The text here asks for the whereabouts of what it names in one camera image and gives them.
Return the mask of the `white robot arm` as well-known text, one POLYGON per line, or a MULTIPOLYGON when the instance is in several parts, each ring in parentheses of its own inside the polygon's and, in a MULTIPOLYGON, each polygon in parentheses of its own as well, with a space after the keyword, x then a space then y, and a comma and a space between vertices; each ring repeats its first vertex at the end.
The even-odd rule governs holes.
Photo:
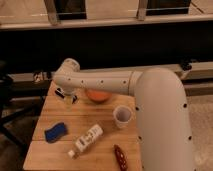
POLYGON ((186 93, 173 71, 82 72, 67 58, 53 81, 67 94, 83 88, 132 96, 144 171, 196 170, 186 93))

